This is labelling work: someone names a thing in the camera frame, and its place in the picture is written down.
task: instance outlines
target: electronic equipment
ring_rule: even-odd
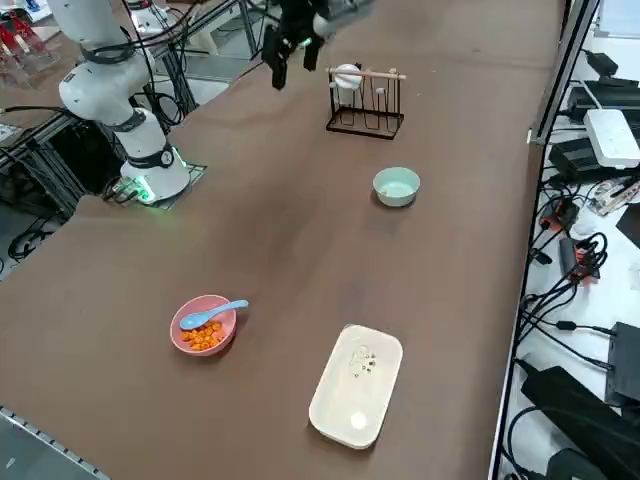
[[[570,275],[569,278],[581,278],[580,285],[594,283],[600,278],[600,269],[593,266],[593,253],[581,248],[580,240],[561,238],[559,249],[563,275]]]
[[[640,148],[620,110],[588,110],[584,125],[600,165],[618,169],[640,165]]]
[[[558,198],[550,201],[540,214],[540,225],[548,223],[548,229],[554,232],[558,230],[571,230],[578,218],[578,206],[570,199]]]
[[[587,63],[600,77],[613,77],[618,71],[618,64],[606,53],[593,53],[584,49],[583,51],[587,56]]]
[[[629,124],[640,122],[640,88],[637,86],[611,86],[595,80],[585,84],[591,90],[602,108],[620,110]],[[587,111],[598,106],[582,86],[574,86],[569,92],[567,110],[564,112],[571,121],[582,123]]]
[[[559,366],[528,373],[522,393],[610,480],[640,479],[640,431]]]
[[[565,448],[553,455],[547,466],[546,480],[609,480],[582,453]]]
[[[609,340],[608,363],[613,369],[607,372],[605,399],[623,406],[631,400],[640,400],[640,329],[617,322],[616,332]]]
[[[638,141],[640,129],[632,131]],[[556,143],[551,147],[549,161],[559,172],[558,180],[564,183],[590,183],[640,175],[640,167],[620,170],[600,165],[588,138]]]

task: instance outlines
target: small bowl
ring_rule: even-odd
[[[388,207],[404,207],[416,198],[420,177],[408,168],[385,168],[373,179],[373,188],[378,199]]]
[[[182,328],[180,328],[180,321],[190,313],[205,312],[207,310],[211,310],[212,308],[224,305],[225,303],[229,303],[229,300],[221,297],[220,295],[202,295],[200,297],[194,298],[193,300],[189,300],[182,307],[180,307],[180,309],[173,316],[173,319],[171,320],[171,327],[169,329],[171,341],[176,346],[176,348],[178,350],[182,350],[184,353],[193,355],[194,357],[207,357],[209,355],[218,353],[224,347],[226,347],[236,332],[235,310],[227,310],[226,312],[220,313],[214,317],[215,321],[218,321],[222,324],[222,331],[224,332],[225,337],[218,345],[207,348],[206,350],[193,350],[187,342],[182,340],[183,330]]]

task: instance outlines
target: red object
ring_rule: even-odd
[[[26,23],[24,23],[15,12],[9,12],[9,16],[13,20],[13,24],[16,27],[16,35],[20,35],[22,39],[27,43],[30,50],[37,53],[45,53],[47,48],[44,42],[38,37],[33,29]]]
[[[3,25],[0,25],[0,42],[5,44],[16,62],[21,63],[20,58],[24,55],[22,47],[18,44],[16,37]]]

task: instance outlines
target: pink bowl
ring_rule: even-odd
[[[171,328],[169,330],[169,335],[171,336],[171,341],[176,346],[177,349],[182,350],[184,353],[188,353],[189,355],[193,355],[195,357],[207,357],[209,355],[213,355],[214,353],[218,353],[233,338],[233,335],[236,332],[236,311],[235,310],[227,310],[219,315],[215,316],[215,320],[222,324],[222,331],[225,334],[224,340],[222,340],[215,347],[207,348],[206,350],[193,350],[189,344],[182,340],[182,329],[180,328],[180,320],[189,315],[190,313],[198,313],[205,312],[207,310],[211,310],[212,308],[219,307],[220,305],[224,305],[225,303],[229,303],[224,297],[220,295],[202,295],[201,297],[196,297],[193,300],[189,300],[185,303],[180,310],[176,312],[173,316],[173,320],[171,320]]]

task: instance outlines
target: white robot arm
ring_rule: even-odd
[[[151,0],[126,1],[141,33],[161,33],[170,25],[165,12]],[[281,0],[279,37],[271,44],[273,61],[267,63],[281,62],[281,51],[289,49],[288,39],[313,40],[317,55],[323,37],[366,14],[373,1]],[[49,0],[49,6],[62,32],[80,45],[86,60],[60,83],[64,105],[80,118],[100,122],[114,132],[127,154],[121,174],[141,186],[138,200],[150,204],[180,193],[190,179],[184,162],[153,113],[129,103],[149,81],[153,56],[130,41],[108,0]],[[266,36],[264,50],[263,55],[270,51]],[[283,61],[286,76],[286,58]]]
[[[144,56],[152,67],[153,56],[133,46],[95,53],[129,43],[107,0],[49,0],[49,6],[62,32],[80,45],[86,60],[60,83],[64,105],[114,132],[127,153],[121,174],[142,186],[140,201],[154,203],[180,193],[189,184],[189,171],[155,115],[129,103],[149,81]]]

